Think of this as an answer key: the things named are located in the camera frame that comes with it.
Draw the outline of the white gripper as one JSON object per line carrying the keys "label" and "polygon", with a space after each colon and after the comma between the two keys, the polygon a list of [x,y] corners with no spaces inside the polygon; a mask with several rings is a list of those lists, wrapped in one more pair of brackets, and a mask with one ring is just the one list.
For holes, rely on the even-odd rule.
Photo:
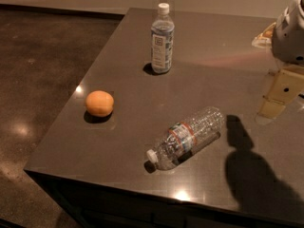
{"label": "white gripper", "polygon": [[269,124],[304,91],[304,0],[292,0],[286,9],[252,41],[256,48],[272,46],[274,56],[288,64],[274,76],[256,114],[258,124]]}

